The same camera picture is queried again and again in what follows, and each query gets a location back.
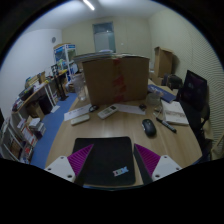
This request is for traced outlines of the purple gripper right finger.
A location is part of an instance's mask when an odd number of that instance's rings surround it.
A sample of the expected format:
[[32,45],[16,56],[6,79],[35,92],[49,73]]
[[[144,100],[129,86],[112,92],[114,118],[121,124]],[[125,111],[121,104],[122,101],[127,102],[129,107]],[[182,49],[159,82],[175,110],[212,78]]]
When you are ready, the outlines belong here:
[[138,144],[134,145],[134,156],[144,183],[152,183],[181,170],[181,167],[168,155],[159,156]]

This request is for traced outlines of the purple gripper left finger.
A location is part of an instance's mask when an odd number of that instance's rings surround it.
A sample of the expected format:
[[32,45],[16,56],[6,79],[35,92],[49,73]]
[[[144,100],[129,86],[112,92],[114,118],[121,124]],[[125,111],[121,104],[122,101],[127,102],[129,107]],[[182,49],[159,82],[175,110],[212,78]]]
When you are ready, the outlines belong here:
[[68,157],[59,156],[45,168],[45,171],[69,182],[75,182],[79,177],[92,148],[93,144],[90,144]]

